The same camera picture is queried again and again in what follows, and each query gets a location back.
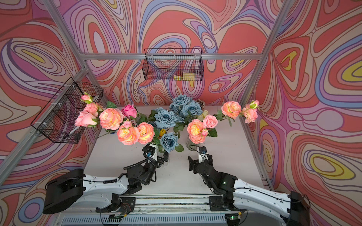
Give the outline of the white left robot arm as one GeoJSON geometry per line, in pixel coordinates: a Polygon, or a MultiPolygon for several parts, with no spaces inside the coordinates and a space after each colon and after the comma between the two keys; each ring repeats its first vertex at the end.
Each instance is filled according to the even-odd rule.
{"type": "Polygon", "coordinates": [[[75,169],[46,184],[43,214],[60,213],[68,208],[94,208],[96,212],[115,212],[122,207],[121,196],[133,195],[156,181],[156,169],[168,162],[164,153],[156,159],[147,158],[126,167],[118,178],[97,179],[75,169]]]}

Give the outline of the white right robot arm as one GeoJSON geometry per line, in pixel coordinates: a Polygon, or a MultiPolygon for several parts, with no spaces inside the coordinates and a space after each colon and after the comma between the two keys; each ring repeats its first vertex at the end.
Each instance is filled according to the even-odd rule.
{"type": "Polygon", "coordinates": [[[214,206],[229,211],[254,211],[286,226],[309,226],[310,208],[306,195],[291,191],[280,193],[247,183],[236,176],[218,172],[212,156],[188,158],[189,171],[198,174],[211,192],[220,197],[214,206]]]}

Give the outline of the pink peony flower branch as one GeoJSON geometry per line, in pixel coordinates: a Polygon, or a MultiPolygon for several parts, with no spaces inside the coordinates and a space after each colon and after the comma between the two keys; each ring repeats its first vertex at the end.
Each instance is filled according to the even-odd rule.
{"type": "Polygon", "coordinates": [[[88,93],[81,95],[81,101],[86,104],[82,111],[87,111],[96,116],[98,118],[97,125],[103,129],[116,131],[125,119],[125,115],[113,102],[108,101],[106,108],[103,108],[88,93]]]}

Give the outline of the white ribbed ceramic vase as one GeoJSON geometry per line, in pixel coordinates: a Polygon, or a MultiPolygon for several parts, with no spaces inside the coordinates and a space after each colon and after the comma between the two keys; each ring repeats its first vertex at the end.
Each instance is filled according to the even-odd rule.
{"type": "Polygon", "coordinates": [[[163,147],[161,147],[158,152],[161,153],[161,157],[167,162],[169,158],[169,153],[163,147]]]}

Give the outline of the light pink rose stem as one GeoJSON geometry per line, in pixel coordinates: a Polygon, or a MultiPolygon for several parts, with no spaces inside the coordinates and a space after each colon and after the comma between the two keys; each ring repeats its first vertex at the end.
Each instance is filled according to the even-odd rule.
{"type": "Polygon", "coordinates": [[[95,127],[98,124],[98,118],[87,111],[79,112],[74,122],[76,127],[95,127]]]}

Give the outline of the clear ribbed glass vase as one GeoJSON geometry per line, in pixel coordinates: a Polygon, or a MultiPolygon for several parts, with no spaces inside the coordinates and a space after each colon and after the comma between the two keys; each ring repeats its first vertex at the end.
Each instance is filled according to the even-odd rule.
{"type": "Polygon", "coordinates": [[[190,151],[198,151],[200,146],[201,146],[200,144],[195,144],[189,138],[187,138],[186,147],[187,147],[188,150],[190,150],[190,151]]]}

